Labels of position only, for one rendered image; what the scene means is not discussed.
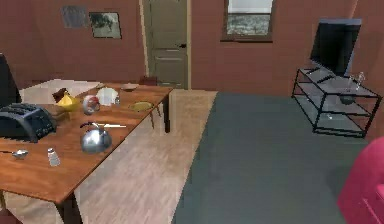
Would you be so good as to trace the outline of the glass salt shaker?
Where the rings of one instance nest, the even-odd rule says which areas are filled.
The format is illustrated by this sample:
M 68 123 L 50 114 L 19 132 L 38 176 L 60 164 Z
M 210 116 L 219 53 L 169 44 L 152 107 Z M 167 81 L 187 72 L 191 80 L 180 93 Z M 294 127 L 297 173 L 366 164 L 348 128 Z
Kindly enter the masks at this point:
M 59 156 L 58 154 L 56 153 L 56 151 L 53 149 L 53 148 L 49 148 L 47 150 L 47 153 L 48 153 L 48 161 L 49 161 L 49 164 L 54 167 L 54 166 L 59 166 L 60 165 L 60 159 L 59 159 Z

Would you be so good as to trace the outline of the brown framed window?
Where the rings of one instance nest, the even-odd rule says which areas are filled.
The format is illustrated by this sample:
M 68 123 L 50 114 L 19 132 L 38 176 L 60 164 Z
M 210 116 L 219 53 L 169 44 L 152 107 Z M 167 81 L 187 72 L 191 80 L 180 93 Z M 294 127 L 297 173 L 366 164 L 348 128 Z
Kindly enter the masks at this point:
M 223 42 L 272 41 L 275 0 L 223 0 Z

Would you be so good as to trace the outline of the gray wall picture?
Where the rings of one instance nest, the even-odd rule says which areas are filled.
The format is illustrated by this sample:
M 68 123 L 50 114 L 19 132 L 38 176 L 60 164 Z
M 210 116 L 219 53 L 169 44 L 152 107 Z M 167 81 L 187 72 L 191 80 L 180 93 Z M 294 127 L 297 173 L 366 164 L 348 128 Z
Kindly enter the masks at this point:
M 84 28 L 88 26 L 87 10 L 85 6 L 62 6 L 61 15 L 65 28 Z

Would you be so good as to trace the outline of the clear glass statuette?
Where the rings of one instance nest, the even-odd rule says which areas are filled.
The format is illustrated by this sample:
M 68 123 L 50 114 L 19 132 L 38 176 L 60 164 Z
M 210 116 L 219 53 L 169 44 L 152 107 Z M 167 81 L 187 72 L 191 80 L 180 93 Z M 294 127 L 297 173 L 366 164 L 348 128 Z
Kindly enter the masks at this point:
M 348 91 L 356 90 L 358 91 L 365 81 L 365 75 L 363 72 L 350 74 L 348 77 Z

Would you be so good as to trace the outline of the dark red wooden chair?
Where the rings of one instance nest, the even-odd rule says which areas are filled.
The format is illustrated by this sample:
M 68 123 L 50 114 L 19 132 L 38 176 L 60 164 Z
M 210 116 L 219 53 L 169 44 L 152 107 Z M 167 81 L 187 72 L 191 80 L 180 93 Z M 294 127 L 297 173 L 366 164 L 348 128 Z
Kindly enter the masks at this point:
M 157 81 L 157 77 L 155 77 L 155 76 L 154 77 L 142 76 L 139 79 L 139 85 L 157 86 L 157 84 L 158 84 L 158 81 Z M 156 106 L 156 111 L 157 111 L 158 115 L 161 117 L 161 112 L 160 112 L 159 106 Z M 154 129 L 153 112 L 151 112 L 149 115 L 150 115 L 150 119 L 151 119 L 152 128 Z

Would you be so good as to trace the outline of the yellow bowl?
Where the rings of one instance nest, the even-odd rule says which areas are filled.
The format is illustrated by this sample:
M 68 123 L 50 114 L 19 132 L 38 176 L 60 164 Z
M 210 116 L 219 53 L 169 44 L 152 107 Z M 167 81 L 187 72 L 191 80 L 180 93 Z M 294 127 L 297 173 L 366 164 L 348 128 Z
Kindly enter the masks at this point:
M 77 98 L 72 97 L 68 92 L 65 92 L 57 105 L 64 108 L 66 111 L 74 111 L 80 105 L 80 101 Z

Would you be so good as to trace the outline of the brown wooden dining table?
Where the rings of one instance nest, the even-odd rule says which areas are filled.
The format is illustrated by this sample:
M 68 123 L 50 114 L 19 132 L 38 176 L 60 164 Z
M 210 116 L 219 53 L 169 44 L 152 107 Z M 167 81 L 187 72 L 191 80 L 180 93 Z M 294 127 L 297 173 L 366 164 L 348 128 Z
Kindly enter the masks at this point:
M 169 95 L 172 89 L 161 86 L 140 85 L 132 92 L 120 93 L 120 103 L 103 106 L 99 112 L 86 116 L 77 110 L 70 120 L 63 123 L 38 143 L 0 139 L 0 150 L 26 149 L 23 160 L 0 154 L 0 192 L 6 191 L 52 202 L 64 224 L 83 224 L 74 190 L 111 154 L 125 138 L 149 115 L 147 111 L 134 112 L 129 106 L 138 101 L 148 101 L 163 106 L 165 131 L 170 131 Z M 111 128 L 112 145 L 104 152 L 86 154 L 81 151 L 81 124 L 87 121 L 126 125 Z M 60 165 L 52 167 L 47 150 L 53 148 Z

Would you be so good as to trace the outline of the olive green plate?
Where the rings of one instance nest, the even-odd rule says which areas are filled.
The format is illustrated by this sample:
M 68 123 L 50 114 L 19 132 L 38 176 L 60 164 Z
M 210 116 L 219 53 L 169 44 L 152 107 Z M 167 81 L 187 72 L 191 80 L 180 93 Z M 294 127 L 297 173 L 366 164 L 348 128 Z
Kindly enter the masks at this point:
M 129 108 L 136 112 L 142 112 L 150 110 L 153 107 L 153 104 L 151 102 L 147 101 L 139 101 L 129 106 Z

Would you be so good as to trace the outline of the black television set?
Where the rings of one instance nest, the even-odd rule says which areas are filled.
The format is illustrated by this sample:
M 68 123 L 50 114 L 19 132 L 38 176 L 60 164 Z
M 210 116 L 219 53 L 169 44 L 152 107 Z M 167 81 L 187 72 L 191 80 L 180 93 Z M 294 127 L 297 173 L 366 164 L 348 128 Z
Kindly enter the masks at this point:
M 344 76 L 361 25 L 361 19 L 320 19 L 310 60 L 337 76 Z

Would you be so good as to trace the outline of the black chair back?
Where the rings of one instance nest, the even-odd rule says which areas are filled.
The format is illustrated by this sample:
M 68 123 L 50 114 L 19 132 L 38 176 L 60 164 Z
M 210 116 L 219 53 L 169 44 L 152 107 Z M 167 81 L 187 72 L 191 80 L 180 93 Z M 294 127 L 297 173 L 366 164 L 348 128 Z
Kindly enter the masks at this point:
M 21 103 L 19 89 L 10 71 L 4 54 L 0 53 L 0 108 L 12 103 Z

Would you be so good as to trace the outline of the olive green room door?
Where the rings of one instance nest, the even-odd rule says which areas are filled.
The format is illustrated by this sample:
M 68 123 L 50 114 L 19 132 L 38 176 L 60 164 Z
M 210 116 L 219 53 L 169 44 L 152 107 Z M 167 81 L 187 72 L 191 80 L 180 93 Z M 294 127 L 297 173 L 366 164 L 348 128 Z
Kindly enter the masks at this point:
M 150 77 L 159 85 L 188 87 L 187 0 L 143 0 Z

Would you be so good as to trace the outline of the black frame glass tv stand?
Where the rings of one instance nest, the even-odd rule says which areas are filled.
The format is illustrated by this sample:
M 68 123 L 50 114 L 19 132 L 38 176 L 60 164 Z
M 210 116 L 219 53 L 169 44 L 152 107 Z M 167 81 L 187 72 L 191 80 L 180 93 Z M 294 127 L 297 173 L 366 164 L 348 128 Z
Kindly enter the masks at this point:
M 291 97 L 318 134 L 365 138 L 382 101 L 377 93 L 361 85 L 348 91 L 348 77 L 331 75 L 320 68 L 296 71 Z M 354 96 L 344 105 L 341 95 Z

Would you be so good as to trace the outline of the dark framed wall picture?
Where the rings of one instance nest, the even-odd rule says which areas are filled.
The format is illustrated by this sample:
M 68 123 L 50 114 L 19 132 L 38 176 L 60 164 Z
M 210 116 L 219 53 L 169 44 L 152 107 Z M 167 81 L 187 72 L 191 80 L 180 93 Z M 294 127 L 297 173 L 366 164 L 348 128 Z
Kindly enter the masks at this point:
M 89 19 L 94 38 L 122 38 L 117 12 L 90 12 Z

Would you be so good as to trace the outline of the black toaster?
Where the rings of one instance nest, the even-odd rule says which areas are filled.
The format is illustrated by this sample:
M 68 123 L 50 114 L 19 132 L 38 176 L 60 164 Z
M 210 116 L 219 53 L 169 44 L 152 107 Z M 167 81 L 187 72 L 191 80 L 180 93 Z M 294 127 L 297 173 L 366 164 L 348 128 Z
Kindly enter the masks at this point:
M 0 108 L 0 138 L 37 143 L 56 129 L 52 115 L 36 104 L 12 103 Z

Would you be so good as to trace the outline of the dark gray floor carpet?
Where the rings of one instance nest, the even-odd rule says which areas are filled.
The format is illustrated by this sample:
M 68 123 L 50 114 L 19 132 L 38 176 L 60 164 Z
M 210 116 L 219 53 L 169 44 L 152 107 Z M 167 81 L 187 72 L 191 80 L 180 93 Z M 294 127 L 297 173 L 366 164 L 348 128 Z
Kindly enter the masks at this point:
M 288 97 L 220 92 L 172 224 L 345 224 L 363 139 L 315 134 Z

